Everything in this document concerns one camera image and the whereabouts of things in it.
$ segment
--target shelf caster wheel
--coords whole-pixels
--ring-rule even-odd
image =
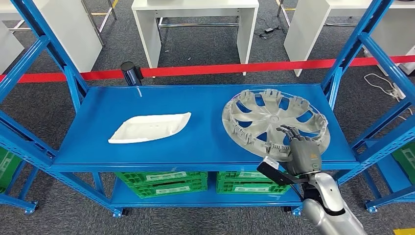
[[[293,212],[293,210],[292,210],[292,208],[291,207],[282,207],[282,210],[285,212],[285,213],[292,213]]]
[[[31,208],[26,208],[26,210],[24,210],[25,214],[32,214],[35,212],[35,210],[39,207],[38,206],[38,201],[32,201],[30,202],[31,204],[33,204],[33,207]]]
[[[130,210],[122,209],[121,216],[128,216]]]
[[[377,208],[376,208],[376,206],[369,207],[369,208],[367,208],[367,210],[368,210],[370,213],[376,213],[376,212],[377,212]]]
[[[128,213],[130,213],[130,211],[126,210],[126,209],[122,209],[122,211],[115,210],[113,212],[113,217],[114,218],[121,218],[121,217],[124,217],[124,216],[128,216]]]
[[[365,202],[365,208],[366,208],[366,210],[369,211],[369,213],[376,213],[377,212],[377,207],[376,206],[368,207],[368,203],[369,202],[370,201],[366,201]]]

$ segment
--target blue shelf surface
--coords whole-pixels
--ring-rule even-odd
[[[262,160],[227,135],[221,113],[247,89],[277,89],[310,101],[328,119],[331,142],[323,169],[359,164],[330,109],[320,84],[92,87],[68,130],[52,168],[59,171],[254,170]],[[191,112],[187,126],[160,140],[110,144],[129,118]]]
[[[218,194],[216,177],[209,174],[208,190],[153,198],[139,198],[119,178],[116,179],[111,205],[114,207],[264,207],[301,206],[296,193],[289,189],[283,195],[276,194]]]

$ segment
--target green crate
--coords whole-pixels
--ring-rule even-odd
[[[172,180],[186,177],[201,177],[200,171],[177,171],[177,172],[116,172],[118,178],[122,179],[127,185],[140,186],[155,183],[167,183]]]
[[[284,194],[290,188],[289,185],[281,186],[275,182],[264,181],[216,181],[217,193],[267,193]]]
[[[268,177],[258,171],[219,171],[217,180],[256,180],[256,181],[269,181]]]
[[[201,176],[199,177],[187,177],[150,185],[129,186],[129,188],[140,198],[206,191],[208,189],[208,173],[201,172]]]
[[[394,151],[392,156],[408,175],[409,181],[415,185],[415,142],[408,143]]]
[[[6,188],[9,187],[14,172],[21,161],[18,156],[4,148],[0,148],[0,193],[6,191]]]

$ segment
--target white desk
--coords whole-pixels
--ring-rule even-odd
[[[131,8],[148,65],[156,68],[161,49],[159,17],[239,16],[236,44],[241,64],[247,64],[258,7],[258,0],[134,0]]]
[[[328,16],[362,16],[370,3],[371,0],[299,0],[284,41],[290,60],[308,59]],[[395,1],[372,37],[389,56],[406,55],[415,45],[414,32],[415,1]],[[301,70],[294,72],[299,76]]]
[[[80,0],[34,0],[47,24],[80,72],[91,71],[102,45]],[[0,0],[0,74],[23,46],[1,22],[22,20],[10,0]]]

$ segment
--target lower shelf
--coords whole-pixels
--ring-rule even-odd
[[[388,188],[391,192],[397,192],[412,186],[408,176],[402,170],[398,162],[395,161],[392,155],[386,156],[376,165],[379,169],[379,173],[385,179],[385,182],[387,183]]]
[[[216,177],[208,177],[208,190],[154,198],[139,198],[119,178],[114,185],[111,204],[115,207],[265,207],[301,206],[296,193],[289,189],[283,195],[272,194],[218,194]]]

